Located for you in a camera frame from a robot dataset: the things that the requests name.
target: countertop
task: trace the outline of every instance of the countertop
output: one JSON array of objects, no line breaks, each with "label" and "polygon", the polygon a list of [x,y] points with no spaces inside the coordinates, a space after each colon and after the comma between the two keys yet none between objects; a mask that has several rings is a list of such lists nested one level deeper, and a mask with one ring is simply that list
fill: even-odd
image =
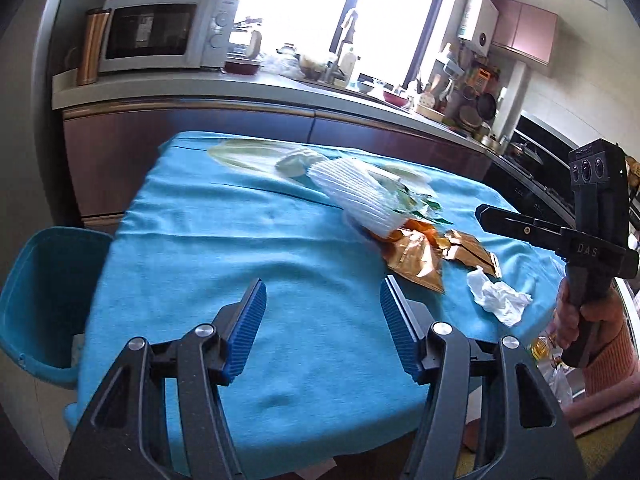
[{"label": "countertop", "polygon": [[460,136],[421,115],[395,110],[382,102],[376,103],[262,72],[254,76],[203,70],[123,72],[102,76],[95,83],[78,87],[75,85],[75,70],[70,70],[54,76],[51,104],[54,110],[60,110],[153,96],[228,98],[330,110],[410,128],[418,133],[450,140],[479,153],[487,152],[482,144]]}]

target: pot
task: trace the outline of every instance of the pot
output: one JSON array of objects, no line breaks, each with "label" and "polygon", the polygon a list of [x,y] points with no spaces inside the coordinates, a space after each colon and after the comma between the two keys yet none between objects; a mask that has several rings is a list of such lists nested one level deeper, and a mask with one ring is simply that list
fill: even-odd
[{"label": "pot", "polygon": [[494,153],[497,153],[498,149],[500,148],[500,142],[498,142],[495,139],[492,139],[489,136],[483,136],[482,139],[480,139],[480,144],[483,144],[484,146],[488,147]]},{"label": "pot", "polygon": [[389,92],[388,90],[382,91],[385,97],[385,101],[394,106],[403,107],[409,102],[409,99],[406,97],[402,97],[401,95],[394,94],[393,92]]}]

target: metal pivot screw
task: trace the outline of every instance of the metal pivot screw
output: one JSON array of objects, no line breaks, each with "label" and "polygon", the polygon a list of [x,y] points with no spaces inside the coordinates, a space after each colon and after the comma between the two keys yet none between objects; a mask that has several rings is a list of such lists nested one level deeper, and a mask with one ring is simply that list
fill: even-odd
[{"label": "metal pivot screw", "polygon": [[198,337],[208,337],[213,334],[214,328],[209,324],[203,324],[196,327],[195,333]]},{"label": "metal pivot screw", "polygon": [[135,337],[129,341],[130,350],[140,350],[145,345],[145,340],[141,337]]},{"label": "metal pivot screw", "polygon": [[514,336],[512,335],[503,337],[502,344],[505,345],[507,348],[510,348],[511,350],[514,350],[518,346],[520,346],[520,342],[516,338],[514,338]]},{"label": "metal pivot screw", "polygon": [[442,321],[437,322],[433,325],[433,331],[436,334],[447,335],[450,334],[453,329],[449,323],[444,323]]}]

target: white pleated filter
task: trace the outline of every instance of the white pleated filter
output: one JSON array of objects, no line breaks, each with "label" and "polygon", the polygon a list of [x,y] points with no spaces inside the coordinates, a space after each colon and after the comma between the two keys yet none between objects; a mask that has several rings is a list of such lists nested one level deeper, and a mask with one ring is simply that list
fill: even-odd
[{"label": "white pleated filter", "polygon": [[306,174],[358,224],[380,237],[401,227],[408,218],[393,211],[398,208],[398,199],[353,158],[318,162]]}]

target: cabinet door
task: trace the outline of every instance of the cabinet door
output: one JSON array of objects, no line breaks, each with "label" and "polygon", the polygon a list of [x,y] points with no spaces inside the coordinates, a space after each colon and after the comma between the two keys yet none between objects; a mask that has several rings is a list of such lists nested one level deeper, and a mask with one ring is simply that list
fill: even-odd
[{"label": "cabinet door", "polygon": [[126,211],[158,158],[158,147],[189,130],[306,142],[308,115],[226,109],[119,112],[65,121],[66,157],[80,215]]},{"label": "cabinet door", "polygon": [[558,16],[548,10],[522,5],[518,30],[513,40],[514,50],[549,63],[556,35]]},{"label": "cabinet door", "polygon": [[498,22],[495,25],[492,43],[500,46],[513,46],[522,4],[514,0],[491,0],[498,9]]},{"label": "cabinet door", "polygon": [[437,137],[404,134],[321,118],[316,119],[309,142],[358,148],[432,166],[474,180],[482,179],[491,162],[482,153]]},{"label": "cabinet door", "polygon": [[321,146],[357,148],[378,155],[388,155],[386,145],[391,133],[388,130],[360,124],[316,118],[311,135],[309,135],[309,143]]}]

